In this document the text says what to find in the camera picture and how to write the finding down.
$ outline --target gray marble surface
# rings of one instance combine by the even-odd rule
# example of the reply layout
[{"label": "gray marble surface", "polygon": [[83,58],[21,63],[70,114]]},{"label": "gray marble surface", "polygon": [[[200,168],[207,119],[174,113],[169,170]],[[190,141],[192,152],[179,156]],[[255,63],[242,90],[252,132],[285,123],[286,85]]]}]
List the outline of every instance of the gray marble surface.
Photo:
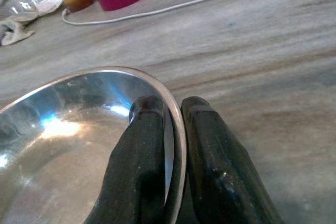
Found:
[{"label": "gray marble surface", "polygon": [[[103,20],[189,0],[141,0]],[[249,151],[286,223],[335,223],[336,0],[212,0],[162,15],[74,27],[60,12],[0,48],[0,107],[76,70],[119,65],[200,95]]]}]

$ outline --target steel bowl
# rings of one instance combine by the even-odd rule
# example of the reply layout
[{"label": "steel bowl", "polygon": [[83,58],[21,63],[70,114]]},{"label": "steel bowl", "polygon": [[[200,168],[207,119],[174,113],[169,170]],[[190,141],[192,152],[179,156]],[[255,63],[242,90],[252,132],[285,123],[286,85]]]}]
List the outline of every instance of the steel bowl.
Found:
[{"label": "steel bowl", "polygon": [[99,195],[109,155],[143,95],[166,105],[166,223],[175,223],[186,172],[180,108],[154,77],[130,68],[84,70],[0,111],[2,223],[82,223]]}]

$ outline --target white cord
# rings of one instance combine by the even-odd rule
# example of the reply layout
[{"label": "white cord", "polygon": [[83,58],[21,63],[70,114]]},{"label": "white cord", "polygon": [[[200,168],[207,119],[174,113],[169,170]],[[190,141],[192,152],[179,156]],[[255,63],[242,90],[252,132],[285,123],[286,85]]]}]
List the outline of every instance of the white cord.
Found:
[{"label": "white cord", "polygon": [[63,12],[62,12],[62,19],[65,23],[75,25],[75,26],[100,25],[100,24],[119,22],[119,21],[122,21],[122,20],[131,19],[131,18],[140,18],[140,17],[151,16],[151,15],[156,15],[156,14],[160,14],[160,13],[165,13],[165,12],[169,12],[170,10],[175,10],[175,9],[178,9],[178,8],[198,4],[198,3],[201,3],[201,2],[204,2],[204,1],[207,1],[207,0],[193,0],[193,1],[190,1],[190,2],[186,2],[186,3],[182,3],[182,4],[178,4],[178,5],[173,5],[173,6],[163,8],[163,9],[160,9],[160,10],[154,10],[154,11],[146,12],[146,13],[138,13],[138,14],[133,14],[133,15],[124,16],[124,17],[115,18],[115,19],[110,19],[110,20],[92,21],[92,22],[79,22],[79,23],[66,20],[66,16],[69,14],[69,11],[67,9],[64,9]]}]

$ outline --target stainless steel bowl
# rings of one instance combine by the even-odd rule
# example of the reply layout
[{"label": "stainless steel bowl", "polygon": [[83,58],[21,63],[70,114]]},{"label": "stainless steel bowl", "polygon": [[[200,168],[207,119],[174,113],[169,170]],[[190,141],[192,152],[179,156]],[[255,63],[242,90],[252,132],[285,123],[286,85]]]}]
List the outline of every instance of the stainless steel bowl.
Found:
[{"label": "stainless steel bowl", "polygon": [[186,171],[180,108],[154,77],[130,68],[90,69],[38,88],[0,111],[3,223],[82,223],[95,203],[109,155],[143,95],[167,106],[166,223],[175,223]]}]

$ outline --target countertop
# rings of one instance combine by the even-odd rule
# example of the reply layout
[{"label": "countertop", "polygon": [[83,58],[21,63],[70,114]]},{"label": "countertop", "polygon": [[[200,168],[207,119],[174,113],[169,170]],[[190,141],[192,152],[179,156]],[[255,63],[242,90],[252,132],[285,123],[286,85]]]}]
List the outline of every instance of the countertop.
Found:
[{"label": "countertop", "polygon": [[[104,20],[190,0],[140,0]],[[207,99],[247,148],[285,223],[335,223],[336,0],[211,0],[161,15],[70,26],[60,11],[0,48],[0,108],[76,70],[128,66],[180,103]]]}]

